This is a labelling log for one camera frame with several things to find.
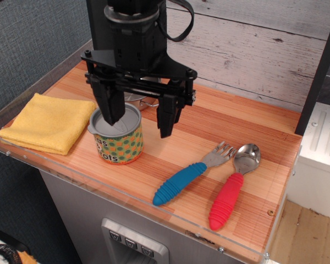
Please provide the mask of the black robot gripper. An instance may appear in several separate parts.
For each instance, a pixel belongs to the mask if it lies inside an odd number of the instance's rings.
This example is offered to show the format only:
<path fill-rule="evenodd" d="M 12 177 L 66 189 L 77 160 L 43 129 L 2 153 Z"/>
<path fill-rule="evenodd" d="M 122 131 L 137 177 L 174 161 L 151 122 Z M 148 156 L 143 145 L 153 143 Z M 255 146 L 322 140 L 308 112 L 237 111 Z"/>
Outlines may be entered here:
<path fill-rule="evenodd" d="M 161 138 L 171 136 L 183 106 L 195 101 L 195 70 L 167 52 L 164 19 L 111 22 L 113 49 L 85 51 L 86 81 L 104 120 L 113 126 L 125 114 L 124 91 L 158 98 L 157 127 Z"/>

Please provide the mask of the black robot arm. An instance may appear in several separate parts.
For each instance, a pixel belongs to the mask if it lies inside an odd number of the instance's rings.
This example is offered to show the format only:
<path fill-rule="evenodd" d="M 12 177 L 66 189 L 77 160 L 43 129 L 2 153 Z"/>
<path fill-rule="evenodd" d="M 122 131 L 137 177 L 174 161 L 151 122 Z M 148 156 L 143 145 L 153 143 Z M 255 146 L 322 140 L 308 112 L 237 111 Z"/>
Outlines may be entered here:
<path fill-rule="evenodd" d="M 113 125 L 125 114 L 125 92 L 153 97 L 161 137 L 170 136 L 195 101 L 197 72 L 167 53 L 166 2 L 88 1 L 87 10 L 93 49 L 81 58 L 105 121 Z"/>

